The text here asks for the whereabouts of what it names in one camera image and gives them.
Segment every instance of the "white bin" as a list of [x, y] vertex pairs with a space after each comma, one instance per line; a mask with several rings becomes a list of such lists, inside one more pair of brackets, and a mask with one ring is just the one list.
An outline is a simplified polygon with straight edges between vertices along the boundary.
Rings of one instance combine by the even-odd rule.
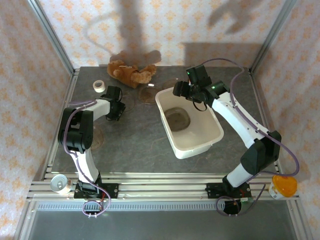
[[[198, 111], [191, 101], [173, 95], [173, 89], [172, 87], [158, 92], [155, 101], [175, 156], [185, 159], [208, 151], [224, 136], [224, 130], [214, 111], [210, 107], [206, 111]], [[203, 109], [205, 106], [197, 104], [197, 107]], [[190, 117], [190, 125], [186, 129], [177, 132], [170, 130], [165, 111], [172, 108], [186, 110]]]

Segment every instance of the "patterned wallpaper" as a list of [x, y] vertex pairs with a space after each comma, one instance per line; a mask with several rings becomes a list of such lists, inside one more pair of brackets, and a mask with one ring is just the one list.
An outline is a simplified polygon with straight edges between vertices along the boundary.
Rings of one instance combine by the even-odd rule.
[[75, 68], [107, 64], [110, 57], [161, 66], [224, 57], [250, 67], [285, 2], [39, 1]]
[[[320, 3], [298, 0], [256, 74], [263, 107], [300, 161], [298, 190], [314, 239], [320, 239]], [[285, 172], [291, 157], [282, 152]]]
[[11, 239], [52, 143], [69, 74], [28, 1], [0, 1], [0, 16], [0, 239]]

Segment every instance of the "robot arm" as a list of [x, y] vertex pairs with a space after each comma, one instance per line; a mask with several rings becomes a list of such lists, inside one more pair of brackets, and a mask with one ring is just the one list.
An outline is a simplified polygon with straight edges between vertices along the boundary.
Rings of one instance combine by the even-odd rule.
[[[240, 188], [252, 176], [258, 174], [268, 165], [278, 159], [280, 147], [256, 131], [234, 108], [229, 88], [222, 82], [212, 83], [203, 65], [191, 67], [186, 70], [189, 82], [177, 82], [173, 89], [175, 96], [185, 97], [195, 103], [205, 103], [218, 112], [233, 127], [241, 137], [247, 151], [242, 155], [240, 164], [222, 182], [226, 194]], [[236, 105], [244, 115], [262, 132], [281, 141], [277, 131], [269, 130], [259, 124], [235, 99]]]
[[99, 189], [89, 184], [85, 176], [96, 185], [101, 184], [101, 177], [96, 168], [91, 154], [91, 145], [94, 135], [94, 121], [105, 116], [107, 120], [118, 121], [126, 106], [120, 102], [121, 89], [109, 86], [106, 94], [96, 99], [96, 104], [77, 112], [71, 120], [70, 126], [66, 129], [67, 121], [76, 108], [66, 108], [63, 111], [61, 124], [58, 132], [58, 141], [63, 145], [64, 133], [67, 131], [66, 146], [69, 151], [76, 154], [71, 157], [79, 174], [78, 187], [81, 191], [99, 194]]

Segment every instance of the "brown teddy bear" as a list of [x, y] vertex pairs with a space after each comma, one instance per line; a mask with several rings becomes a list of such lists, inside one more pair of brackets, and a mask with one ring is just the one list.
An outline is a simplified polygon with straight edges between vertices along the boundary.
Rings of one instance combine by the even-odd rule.
[[108, 64], [106, 71], [114, 79], [135, 89], [139, 84], [149, 83], [157, 68], [152, 64], [139, 71], [136, 65], [126, 66], [123, 61], [115, 60]]

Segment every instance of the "yellow container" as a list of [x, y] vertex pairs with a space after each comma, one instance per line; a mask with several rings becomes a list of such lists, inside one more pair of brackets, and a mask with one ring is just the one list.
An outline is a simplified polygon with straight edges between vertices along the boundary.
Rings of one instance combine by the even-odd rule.
[[277, 176], [272, 177], [272, 182], [269, 187], [269, 193], [274, 199], [290, 198], [298, 188], [297, 180], [292, 176]]

